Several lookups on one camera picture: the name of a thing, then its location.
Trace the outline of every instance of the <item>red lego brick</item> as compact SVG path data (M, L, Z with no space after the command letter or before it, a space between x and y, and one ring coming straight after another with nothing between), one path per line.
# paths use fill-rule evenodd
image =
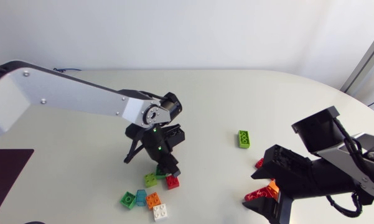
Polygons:
M166 177L166 182L169 190L180 186L178 178L173 177L173 175Z
M257 169L259 169L259 168L263 165L263 160L264 160L264 158L261 158L261 159L256 163L255 167L256 167Z
M267 187L263 187L262 189L255 190L254 192L247 194L245 196L245 201L250 201L258 197L273 198L274 195L271 191L269 191L269 189L267 189Z

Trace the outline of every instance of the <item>lego brick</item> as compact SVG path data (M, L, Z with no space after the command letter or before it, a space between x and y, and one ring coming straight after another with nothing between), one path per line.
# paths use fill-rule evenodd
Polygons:
M246 201L250 201L259 197L267 197L267 198L273 198L274 195L272 194L267 187L263 187L262 189L255 190L254 192L247 194L245 196Z
M271 181L267 189L271 192L271 195L274 197L275 200L278 201L278 193L279 193L279 187L275 184L275 181Z
M149 209L152 209L154 206L161 204L161 200L159 199L159 196L156 192L154 192L151 195L148 195L145 199L147 200L147 205Z
M249 133L247 131L238 132L239 147L247 149L250 147Z
M147 201L145 199L146 197L147 197L147 192L145 192L145 190L137 190L136 205L146 206L147 205Z
M161 179L165 179L167 177L167 174L163 172L158 166L156 166L155 176L156 176L156 179L161 180Z
M155 222L167 218L166 204L156 205L153 210Z
M157 180L154 173L150 173L144 176L145 186L152 187L157 184Z
M173 177L173 175L166 177L166 182L169 190L180 186L178 178Z
M120 203L129 209L132 209L136 203L136 196L130 192L126 192L120 200Z
M257 169L259 169L263 165L264 158L261 158L255 165Z

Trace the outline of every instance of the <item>robotic arm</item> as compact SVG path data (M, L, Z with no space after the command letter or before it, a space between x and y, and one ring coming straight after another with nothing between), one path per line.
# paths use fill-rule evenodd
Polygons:
M263 165L253 179L274 178L279 193L274 197L245 197L243 205L265 216L270 223L288 224L293 200L326 196L331 206L348 217L357 217L362 205L374 200L374 136L350 137L330 107L292 125L307 150L317 160L302 157L275 145L266 150ZM331 195L352 193L356 211L337 205Z
M13 61L0 66L0 135L30 105L44 105L87 113L120 116L130 122L133 140L126 163L143 148L159 167L180 174L172 147L185 139L180 125L163 128L181 111L173 93L164 97L136 90L111 90L29 63ZM138 141L142 144L136 149Z

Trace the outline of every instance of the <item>orange lego brick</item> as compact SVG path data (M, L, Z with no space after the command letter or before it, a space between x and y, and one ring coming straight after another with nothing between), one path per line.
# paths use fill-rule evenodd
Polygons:
M267 186L268 191L271 193L273 198L278 201L279 187L275 184L275 181L271 181Z
M152 209L154 206L161 204L161 200L159 199L159 196L157 196L156 192L148 195L145 199L147 200L147 205L149 209Z

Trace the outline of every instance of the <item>translucent blue lego brick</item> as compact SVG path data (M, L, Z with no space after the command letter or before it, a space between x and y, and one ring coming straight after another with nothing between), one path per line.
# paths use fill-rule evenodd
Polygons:
M136 205L137 206L146 206L147 201L146 201L145 197L147 197L147 192L145 190L137 190Z

